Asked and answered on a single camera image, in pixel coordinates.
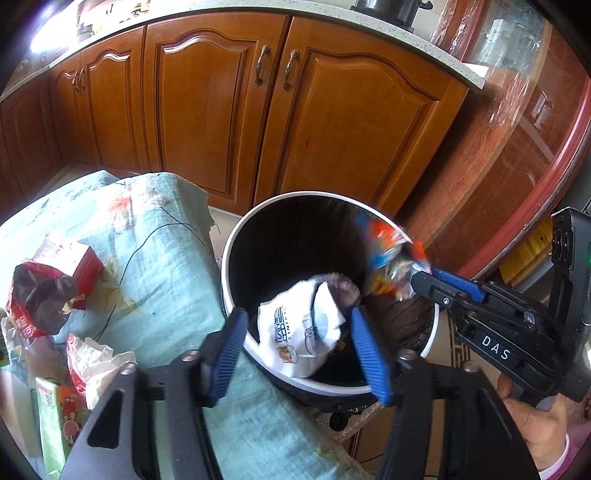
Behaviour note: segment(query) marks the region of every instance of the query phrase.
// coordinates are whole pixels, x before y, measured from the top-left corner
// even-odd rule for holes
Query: blue gripper pad
[[[210,406],[214,406],[226,395],[238,355],[242,350],[247,325],[246,311],[234,309],[222,330],[208,334],[201,345],[199,391],[207,398]]]
[[[351,311],[351,337],[371,392],[384,407],[392,406],[394,392],[391,388],[391,374],[395,367],[394,359],[383,345],[379,330],[363,307],[354,307]]]
[[[484,294],[482,293],[476,282],[472,280],[467,280],[458,275],[454,275],[453,273],[449,273],[445,270],[441,270],[440,268],[433,268],[432,275],[436,279],[450,284],[452,287],[456,287],[462,291],[465,291],[468,295],[471,296],[473,301],[477,303],[482,303],[484,301]]]

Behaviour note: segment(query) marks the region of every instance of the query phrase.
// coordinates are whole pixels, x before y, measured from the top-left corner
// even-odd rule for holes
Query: human hand
[[[501,374],[496,392],[523,435],[537,469],[545,470],[558,461],[566,448],[567,398],[559,394],[549,411],[541,411],[509,398],[512,387],[512,380]]]

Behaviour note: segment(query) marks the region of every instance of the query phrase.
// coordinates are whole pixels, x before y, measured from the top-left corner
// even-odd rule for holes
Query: countertop
[[[59,58],[52,61],[49,65],[31,73],[29,76],[5,90],[0,96],[0,102],[7,96],[18,90],[25,83],[29,82],[38,75],[46,72],[66,58],[74,55],[80,50],[112,36],[120,31],[128,30],[138,25],[151,23],[157,20],[163,20],[167,17],[187,12],[199,11],[220,11],[225,9],[254,9],[254,10],[273,10],[291,13],[303,13],[314,15],[320,18],[332,18],[340,22],[349,23],[362,27],[363,29],[374,31],[382,36],[393,39],[396,43],[403,44],[414,50],[417,54],[428,58],[439,64],[442,68],[455,75],[458,79],[465,82],[471,88],[482,89],[485,79],[475,73],[467,64],[462,63],[435,45],[423,40],[421,37],[384,22],[369,15],[361,14],[352,10],[333,5],[318,4],[307,0],[202,0],[199,2],[162,2],[151,6],[150,12],[133,18],[127,22],[118,25],[111,30],[103,30],[100,33],[80,42],[75,47],[70,48]]]

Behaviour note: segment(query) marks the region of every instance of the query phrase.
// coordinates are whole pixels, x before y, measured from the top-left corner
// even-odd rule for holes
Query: white plastic bag
[[[258,311],[259,354],[268,367],[305,378],[325,362],[340,339],[341,310],[359,301],[344,275],[317,275],[296,283]]]
[[[84,342],[69,334],[66,348],[68,369],[78,393],[86,398],[86,405],[93,410],[100,396],[113,381],[121,365],[135,362],[133,352],[113,355],[113,349],[100,345],[92,338]]]

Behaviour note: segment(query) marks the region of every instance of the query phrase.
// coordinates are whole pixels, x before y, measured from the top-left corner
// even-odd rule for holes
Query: tiled floor
[[[216,222],[209,232],[209,236],[212,239],[213,253],[216,258],[219,258],[222,256],[226,241],[240,217],[211,207],[209,212],[212,214],[213,221]]]

